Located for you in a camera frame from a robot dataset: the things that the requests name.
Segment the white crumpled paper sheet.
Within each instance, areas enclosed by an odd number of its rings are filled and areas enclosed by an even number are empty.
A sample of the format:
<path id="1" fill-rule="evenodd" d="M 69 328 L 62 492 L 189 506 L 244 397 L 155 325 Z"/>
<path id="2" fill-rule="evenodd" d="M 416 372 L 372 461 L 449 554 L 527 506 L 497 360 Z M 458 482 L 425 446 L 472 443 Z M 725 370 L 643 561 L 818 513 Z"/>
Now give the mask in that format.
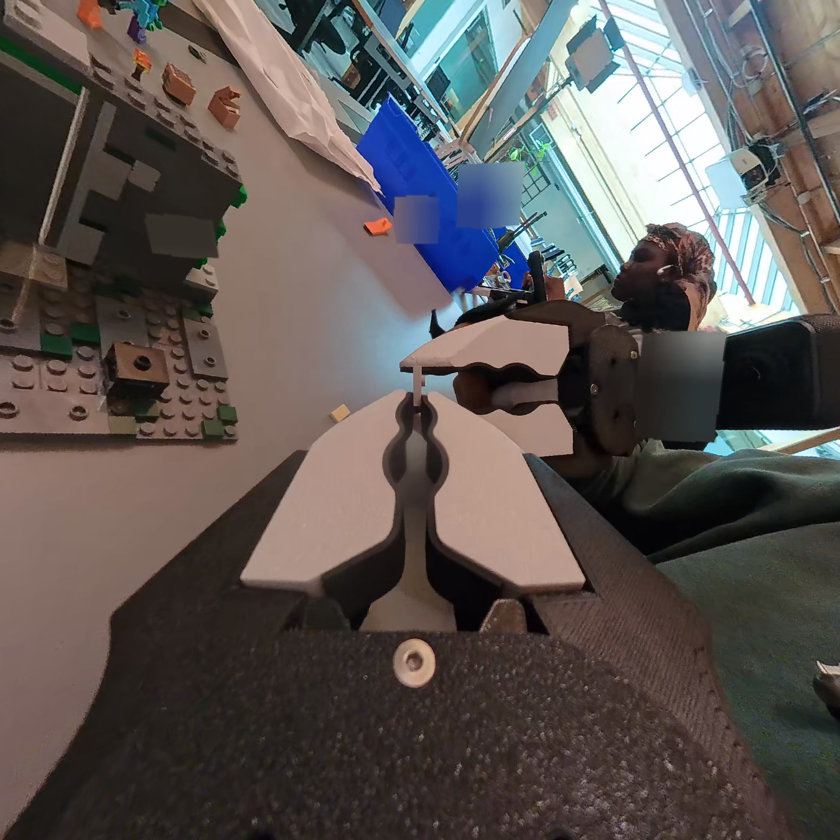
<path id="1" fill-rule="evenodd" d="M 194 4 L 220 34 L 281 130 L 380 193 L 373 167 L 339 127 L 323 89 L 256 3 Z"/>

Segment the black panel light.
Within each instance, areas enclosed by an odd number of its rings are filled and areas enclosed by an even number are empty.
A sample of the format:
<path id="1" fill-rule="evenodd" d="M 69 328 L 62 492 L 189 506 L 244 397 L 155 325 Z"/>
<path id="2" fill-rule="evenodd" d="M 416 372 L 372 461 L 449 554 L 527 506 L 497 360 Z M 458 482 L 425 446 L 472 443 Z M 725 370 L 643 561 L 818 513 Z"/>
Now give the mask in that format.
<path id="1" fill-rule="evenodd" d="M 566 46 L 567 83 L 574 84 L 578 91 L 593 93 L 620 67 L 615 52 L 622 47 L 613 21 L 601 28 L 597 17 L 590 18 Z"/>

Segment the large window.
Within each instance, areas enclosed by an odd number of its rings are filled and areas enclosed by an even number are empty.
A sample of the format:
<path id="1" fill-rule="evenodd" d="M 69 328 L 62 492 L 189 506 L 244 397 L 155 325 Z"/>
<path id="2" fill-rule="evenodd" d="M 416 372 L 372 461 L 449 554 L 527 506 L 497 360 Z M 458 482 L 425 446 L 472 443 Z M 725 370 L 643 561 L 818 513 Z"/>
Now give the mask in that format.
<path id="1" fill-rule="evenodd" d="M 691 79 L 660 2 L 579 2 L 570 14 L 552 63 L 565 70 L 567 42 L 594 20 L 617 26 L 624 47 L 617 68 L 594 91 L 572 82 L 540 117 L 553 140 L 553 158 L 577 181 L 588 203 L 583 225 L 616 256 L 629 257 L 648 224 L 679 223 L 704 235 L 728 318 L 758 323 L 759 316 L 804 311 L 790 273 L 756 209 L 720 198 L 709 169 L 727 164 L 721 131 Z"/>

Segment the grey desk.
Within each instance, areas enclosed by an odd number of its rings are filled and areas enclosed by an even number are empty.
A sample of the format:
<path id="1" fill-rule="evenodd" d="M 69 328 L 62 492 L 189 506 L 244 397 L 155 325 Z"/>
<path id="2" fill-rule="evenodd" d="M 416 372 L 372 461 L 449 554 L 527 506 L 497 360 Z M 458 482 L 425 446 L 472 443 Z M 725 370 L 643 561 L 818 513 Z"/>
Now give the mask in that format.
<path id="1" fill-rule="evenodd" d="M 162 31 L 205 135 L 233 154 L 248 199 L 226 214 L 213 303 L 238 410 L 232 444 L 2 439 L 2 834 L 77 734 L 102 682 L 112 614 L 288 456 L 411 379 L 398 364 L 455 311 L 413 249 L 363 224 L 382 205 L 289 140 L 246 76 Z M 215 90 L 240 91 L 223 128 Z"/>

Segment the person's right hand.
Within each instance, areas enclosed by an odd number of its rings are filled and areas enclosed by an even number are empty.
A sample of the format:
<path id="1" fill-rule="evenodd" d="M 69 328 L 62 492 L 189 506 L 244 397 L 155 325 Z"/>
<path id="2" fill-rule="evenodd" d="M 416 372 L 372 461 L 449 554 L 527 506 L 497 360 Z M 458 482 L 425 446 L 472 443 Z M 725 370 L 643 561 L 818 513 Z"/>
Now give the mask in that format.
<path id="1" fill-rule="evenodd" d="M 507 377 L 485 365 L 463 369 L 453 380 L 457 404 L 475 414 L 488 414 L 498 409 L 493 402 L 494 394 L 505 384 Z"/>

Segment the person's green sweater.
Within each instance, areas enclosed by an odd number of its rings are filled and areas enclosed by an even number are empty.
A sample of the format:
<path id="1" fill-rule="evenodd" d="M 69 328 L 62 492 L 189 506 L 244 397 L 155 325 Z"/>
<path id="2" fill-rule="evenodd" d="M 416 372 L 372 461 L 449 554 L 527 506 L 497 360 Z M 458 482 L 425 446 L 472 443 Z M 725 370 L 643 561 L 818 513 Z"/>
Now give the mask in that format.
<path id="1" fill-rule="evenodd" d="M 658 568 L 709 622 L 731 709 L 807 838 L 839 838 L 838 720 L 815 693 L 838 665 L 839 526 L 819 523 L 689 554 Z"/>

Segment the teal toy figure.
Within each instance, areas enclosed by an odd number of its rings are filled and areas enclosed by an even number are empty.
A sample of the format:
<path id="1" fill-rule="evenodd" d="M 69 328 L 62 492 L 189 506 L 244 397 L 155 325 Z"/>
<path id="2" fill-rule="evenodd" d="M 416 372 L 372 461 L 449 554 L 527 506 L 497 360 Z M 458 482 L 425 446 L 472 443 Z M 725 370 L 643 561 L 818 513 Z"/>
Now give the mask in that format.
<path id="1" fill-rule="evenodd" d="M 168 1 L 116 1 L 114 3 L 119 11 L 129 9 L 132 14 L 136 14 L 146 32 L 163 28 L 160 11 L 169 3 Z"/>

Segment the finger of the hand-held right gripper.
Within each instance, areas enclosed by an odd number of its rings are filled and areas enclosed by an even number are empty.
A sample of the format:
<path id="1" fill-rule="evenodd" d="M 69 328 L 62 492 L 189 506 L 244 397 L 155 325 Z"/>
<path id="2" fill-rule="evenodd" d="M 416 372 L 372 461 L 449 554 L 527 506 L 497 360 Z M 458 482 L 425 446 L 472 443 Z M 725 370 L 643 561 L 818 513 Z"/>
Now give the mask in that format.
<path id="1" fill-rule="evenodd" d="M 499 316 L 426 342 L 401 361 L 400 370 L 449 375 L 483 366 L 493 371 L 522 369 L 549 378 L 560 372 L 570 348 L 564 325 Z"/>
<path id="2" fill-rule="evenodd" d="M 574 432 L 559 403 L 557 382 L 511 382 L 490 394 L 483 417 L 520 450 L 541 458 L 572 455 Z"/>

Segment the blue plastic bin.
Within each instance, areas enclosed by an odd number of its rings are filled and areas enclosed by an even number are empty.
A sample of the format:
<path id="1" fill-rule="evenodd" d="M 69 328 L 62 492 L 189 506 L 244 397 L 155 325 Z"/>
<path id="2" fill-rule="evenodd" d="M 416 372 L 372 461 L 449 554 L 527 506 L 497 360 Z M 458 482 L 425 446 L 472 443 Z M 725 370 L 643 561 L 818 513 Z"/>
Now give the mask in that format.
<path id="1" fill-rule="evenodd" d="M 518 224 L 523 163 L 462 161 L 453 177 L 393 98 L 357 150 L 394 217 L 396 241 L 412 245 L 447 291 L 478 286 L 501 255 L 496 233 Z"/>

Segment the person's right forearm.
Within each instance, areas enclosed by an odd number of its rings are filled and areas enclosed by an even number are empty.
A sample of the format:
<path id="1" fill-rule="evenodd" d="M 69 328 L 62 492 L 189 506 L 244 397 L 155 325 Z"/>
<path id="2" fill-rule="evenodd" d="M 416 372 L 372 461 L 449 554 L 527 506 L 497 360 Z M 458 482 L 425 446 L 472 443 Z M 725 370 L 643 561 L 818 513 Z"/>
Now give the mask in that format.
<path id="1" fill-rule="evenodd" d="M 759 449 L 718 456 L 649 440 L 569 483 L 656 564 L 839 521 L 839 465 L 828 458 Z"/>

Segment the white wall box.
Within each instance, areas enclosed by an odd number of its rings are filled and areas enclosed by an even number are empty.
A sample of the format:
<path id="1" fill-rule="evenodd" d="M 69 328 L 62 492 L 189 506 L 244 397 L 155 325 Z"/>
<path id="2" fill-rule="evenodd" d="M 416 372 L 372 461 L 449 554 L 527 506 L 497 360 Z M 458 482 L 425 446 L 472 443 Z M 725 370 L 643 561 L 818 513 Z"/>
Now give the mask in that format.
<path id="1" fill-rule="evenodd" d="M 705 169 L 720 210 L 735 212 L 762 203 L 781 178 L 773 147 L 757 142 L 727 154 Z"/>

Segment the grey steel beam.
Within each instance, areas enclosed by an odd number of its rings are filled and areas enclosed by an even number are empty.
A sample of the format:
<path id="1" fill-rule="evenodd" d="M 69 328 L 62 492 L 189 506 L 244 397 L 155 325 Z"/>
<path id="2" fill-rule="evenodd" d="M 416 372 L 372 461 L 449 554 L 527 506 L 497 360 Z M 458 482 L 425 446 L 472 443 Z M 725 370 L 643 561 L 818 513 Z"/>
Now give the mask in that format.
<path id="1" fill-rule="evenodd" d="M 501 73 L 480 120 L 469 133 L 467 141 L 479 158 L 484 159 L 499 136 L 504 133 L 527 90 L 550 57 L 576 1 L 554 1 L 542 16 L 534 34 L 518 50 L 509 68 Z"/>

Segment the brown toy brick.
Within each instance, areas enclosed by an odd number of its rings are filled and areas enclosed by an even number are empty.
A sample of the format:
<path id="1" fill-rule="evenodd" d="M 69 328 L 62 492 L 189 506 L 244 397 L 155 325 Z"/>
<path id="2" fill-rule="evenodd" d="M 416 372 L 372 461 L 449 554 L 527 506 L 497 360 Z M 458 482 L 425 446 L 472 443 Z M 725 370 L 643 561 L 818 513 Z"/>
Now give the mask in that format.
<path id="1" fill-rule="evenodd" d="M 240 91 L 231 86 L 225 86 L 215 90 L 211 97 L 207 110 L 215 120 L 226 130 L 236 128 L 240 118 Z"/>
<path id="2" fill-rule="evenodd" d="M 161 86 L 164 93 L 183 108 L 190 107 L 196 96 L 196 89 L 191 78 L 171 62 L 167 62 L 164 66 Z"/>

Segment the grey toy brick model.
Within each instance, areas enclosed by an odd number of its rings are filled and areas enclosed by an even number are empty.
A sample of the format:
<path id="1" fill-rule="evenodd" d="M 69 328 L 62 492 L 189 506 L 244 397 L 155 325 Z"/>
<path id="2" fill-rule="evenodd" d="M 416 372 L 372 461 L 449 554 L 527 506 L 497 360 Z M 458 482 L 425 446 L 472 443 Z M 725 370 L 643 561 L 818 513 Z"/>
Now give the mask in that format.
<path id="1" fill-rule="evenodd" d="M 214 261 L 247 192 L 164 93 L 164 27 L 138 47 L 99 4 L 93 31 L 78 2 L 2 2 L 2 435 L 232 443 Z"/>

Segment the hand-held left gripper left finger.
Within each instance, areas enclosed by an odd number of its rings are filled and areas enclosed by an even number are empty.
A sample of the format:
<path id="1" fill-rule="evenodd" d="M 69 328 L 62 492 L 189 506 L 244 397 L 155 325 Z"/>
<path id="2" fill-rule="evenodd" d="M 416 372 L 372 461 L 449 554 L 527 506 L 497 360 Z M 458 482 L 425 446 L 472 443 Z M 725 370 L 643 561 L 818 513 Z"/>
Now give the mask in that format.
<path id="1" fill-rule="evenodd" d="M 335 601 L 353 628 L 403 576 L 410 396 L 351 415 L 306 453 L 241 575 L 243 585 Z"/>

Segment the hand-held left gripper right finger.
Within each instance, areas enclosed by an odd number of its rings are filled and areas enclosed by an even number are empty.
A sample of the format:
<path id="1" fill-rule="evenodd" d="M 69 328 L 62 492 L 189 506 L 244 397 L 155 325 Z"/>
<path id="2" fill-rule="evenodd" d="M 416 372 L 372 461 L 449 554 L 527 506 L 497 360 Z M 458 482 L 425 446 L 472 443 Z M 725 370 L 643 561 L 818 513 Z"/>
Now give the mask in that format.
<path id="1" fill-rule="evenodd" d="M 586 576 L 519 446 L 439 393 L 425 398 L 426 572 L 479 628 L 495 601 L 582 592 Z"/>

